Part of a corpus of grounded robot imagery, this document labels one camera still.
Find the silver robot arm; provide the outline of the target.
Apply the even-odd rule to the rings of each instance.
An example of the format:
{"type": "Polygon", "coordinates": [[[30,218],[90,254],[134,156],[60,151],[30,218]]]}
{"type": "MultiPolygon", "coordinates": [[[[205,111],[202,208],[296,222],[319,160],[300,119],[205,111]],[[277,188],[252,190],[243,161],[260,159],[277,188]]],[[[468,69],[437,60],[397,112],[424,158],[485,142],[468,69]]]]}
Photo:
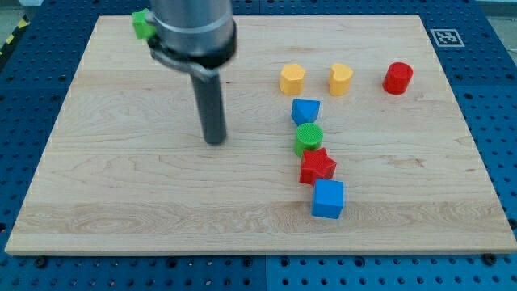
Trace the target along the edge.
{"type": "Polygon", "coordinates": [[[157,29],[147,40],[152,58],[202,80],[218,75],[237,49],[230,0],[151,0],[145,20],[157,29]]]}

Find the green block behind arm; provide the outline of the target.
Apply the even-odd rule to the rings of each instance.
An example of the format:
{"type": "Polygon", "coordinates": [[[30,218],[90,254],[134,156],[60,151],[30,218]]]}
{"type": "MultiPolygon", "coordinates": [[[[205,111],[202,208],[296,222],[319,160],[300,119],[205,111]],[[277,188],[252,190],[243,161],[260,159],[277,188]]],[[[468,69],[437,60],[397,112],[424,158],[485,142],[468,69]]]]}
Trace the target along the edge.
{"type": "Polygon", "coordinates": [[[132,27],[137,39],[149,39],[157,34],[156,27],[147,22],[148,13],[148,8],[131,13],[132,27]]]}

